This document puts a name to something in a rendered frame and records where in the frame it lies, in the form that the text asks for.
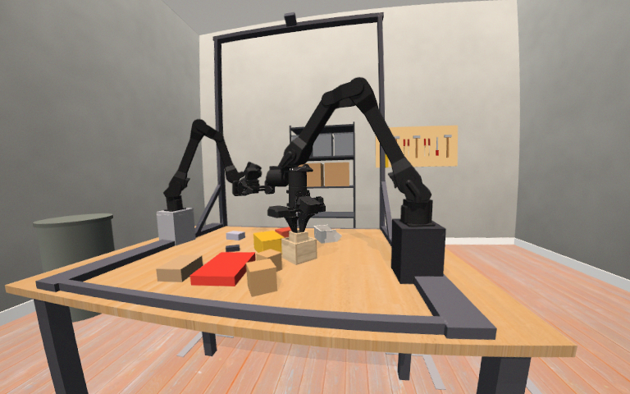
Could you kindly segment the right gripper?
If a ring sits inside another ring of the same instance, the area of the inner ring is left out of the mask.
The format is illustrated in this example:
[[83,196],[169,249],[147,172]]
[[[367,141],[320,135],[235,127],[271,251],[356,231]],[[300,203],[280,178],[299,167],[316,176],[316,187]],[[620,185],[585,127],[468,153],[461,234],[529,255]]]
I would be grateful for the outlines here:
[[[251,183],[253,183],[253,184],[251,184]],[[256,186],[256,187],[252,187],[252,186]],[[257,190],[253,190],[253,188],[256,188]],[[263,188],[265,188],[265,189],[263,189]],[[249,194],[257,194],[259,191],[265,191],[266,195],[274,194],[275,193],[275,186],[269,186],[268,184],[266,185],[266,181],[265,181],[265,185],[264,186],[259,185],[258,181],[248,181],[247,184],[246,184],[245,181],[233,181],[232,182],[232,194],[234,196],[244,196],[244,195],[249,195]]]

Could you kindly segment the yellow rectangular block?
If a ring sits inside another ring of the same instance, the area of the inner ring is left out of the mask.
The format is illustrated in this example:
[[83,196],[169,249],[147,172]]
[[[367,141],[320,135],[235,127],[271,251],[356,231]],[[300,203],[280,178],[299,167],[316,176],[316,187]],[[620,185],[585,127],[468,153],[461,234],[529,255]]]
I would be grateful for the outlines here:
[[259,253],[264,250],[281,252],[281,239],[285,238],[275,231],[264,231],[253,234],[254,249]]

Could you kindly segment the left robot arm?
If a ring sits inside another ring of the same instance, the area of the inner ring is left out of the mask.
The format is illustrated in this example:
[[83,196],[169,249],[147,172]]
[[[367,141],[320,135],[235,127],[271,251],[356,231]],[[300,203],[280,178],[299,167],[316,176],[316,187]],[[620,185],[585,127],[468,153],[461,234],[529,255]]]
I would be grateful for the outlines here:
[[[353,106],[357,106],[367,118],[390,161],[393,172],[388,173],[388,176],[395,188],[398,187],[406,197],[401,205],[400,221],[409,227],[434,227],[436,224],[431,222],[433,204],[433,200],[430,199],[431,192],[404,156],[385,119],[380,114],[372,87],[363,77],[354,78],[323,94],[322,100],[301,134],[286,147],[278,167],[269,167],[270,170],[266,176],[267,184],[269,186],[307,186],[307,172],[313,172],[313,169],[305,163],[311,155],[314,141],[335,109]],[[299,167],[302,164],[303,166]],[[293,169],[290,171],[290,168]],[[429,192],[422,186],[425,186]],[[304,196],[297,193],[294,199],[294,209],[300,209],[307,215],[318,213],[323,205],[321,196],[311,198],[309,192],[306,192]]]

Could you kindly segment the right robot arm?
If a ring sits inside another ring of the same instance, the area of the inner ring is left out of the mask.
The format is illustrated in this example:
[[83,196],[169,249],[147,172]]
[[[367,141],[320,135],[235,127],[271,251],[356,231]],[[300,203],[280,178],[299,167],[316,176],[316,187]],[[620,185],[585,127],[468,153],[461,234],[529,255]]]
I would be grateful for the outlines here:
[[172,177],[169,187],[163,192],[167,200],[167,209],[164,211],[175,212],[186,209],[183,208],[180,194],[181,191],[187,187],[187,181],[190,179],[187,178],[188,170],[193,160],[192,158],[197,148],[196,146],[204,136],[216,141],[219,153],[221,154],[221,158],[224,163],[226,179],[228,178],[227,181],[232,183],[232,181],[239,181],[240,178],[244,177],[241,181],[246,181],[246,184],[247,181],[258,181],[259,183],[258,178],[262,176],[262,168],[257,164],[248,162],[244,172],[238,172],[231,161],[231,156],[226,147],[224,135],[207,125],[204,120],[197,119],[192,123],[189,143],[180,162],[180,166],[175,175]]

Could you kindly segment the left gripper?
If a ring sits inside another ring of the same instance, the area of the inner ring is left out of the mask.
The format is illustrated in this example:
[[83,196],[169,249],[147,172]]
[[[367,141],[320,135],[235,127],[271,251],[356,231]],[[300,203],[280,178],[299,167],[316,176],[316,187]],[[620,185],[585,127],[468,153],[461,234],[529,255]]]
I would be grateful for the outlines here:
[[[299,219],[299,232],[300,233],[304,232],[307,226],[308,220],[312,216],[314,216],[315,213],[307,215],[300,209],[294,209],[294,199],[297,193],[301,193],[301,196],[304,196],[306,195],[306,192],[309,192],[309,190],[307,190],[307,186],[289,187],[289,190],[286,191],[286,194],[289,194],[289,203],[286,203],[288,208],[285,206],[280,206],[280,205],[270,206],[267,210],[267,216],[274,217],[274,218],[285,218],[285,220],[288,222],[290,226],[291,231],[294,233],[298,233],[297,220]],[[298,213],[298,216],[296,216],[297,212],[300,212]]]

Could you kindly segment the white open box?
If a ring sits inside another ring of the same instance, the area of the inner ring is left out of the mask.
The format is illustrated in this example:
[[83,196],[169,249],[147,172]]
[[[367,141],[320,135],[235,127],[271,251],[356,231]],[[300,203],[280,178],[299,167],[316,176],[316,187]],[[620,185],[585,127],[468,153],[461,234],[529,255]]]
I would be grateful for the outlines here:
[[342,235],[335,230],[332,230],[328,225],[313,226],[314,237],[322,243],[337,242]]

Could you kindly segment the black metal gantry frame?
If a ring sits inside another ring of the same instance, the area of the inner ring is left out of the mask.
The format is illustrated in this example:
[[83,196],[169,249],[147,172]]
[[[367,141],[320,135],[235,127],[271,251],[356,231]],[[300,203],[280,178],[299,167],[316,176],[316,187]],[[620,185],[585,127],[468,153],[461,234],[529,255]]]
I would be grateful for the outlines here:
[[[312,21],[300,21],[297,25],[286,27],[284,25],[274,25],[253,30],[244,30],[235,33],[222,34],[213,36],[214,41],[214,86],[215,86],[215,121],[216,131],[223,134],[223,117],[222,117],[222,80],[221,80],[221,44],[234,42],[243,39],[252,39],[274,34],[285,34],[303,30],[315,30],[329,27],[337,27],[344,25],[358,25],[377,22],[377,33],[379,30],[379,37],[377,36],[378,46],[378,77],[379,77],[379,110],[383,118],[385,119],[385,86],[384,86],[384,53],[383,53],[383,27],[382,22],[384,18],[384,12],[368,13],[352,16],[339,16],[332,18],[325,18]],[[381,109],[380,109],[381,102]],[[217,187],[214,190],[211,199],[208,201],[206,208],[203,211],[201,218],[195,228],[195,233],[201,232],[204,223],[206,222],[208,215],[214,205],[217,196],[219,198],[219,212],[220,223],[223,227],[227,226],[227,213],[226,213],[226,183],[225,183],[225,168],[221,155],[217,147]],[[382,192],[381,192],[382,191]],[[384,196],[383,196],[384,195]],[[383,198],[382,198],[383,196]],[[386,227],[389,238],[392,238],[392,219],[390,214],[390,204],[388,199],[388,193],[386,188],[386,153],[380,144],[380,230],[385,226],[386,215]]]

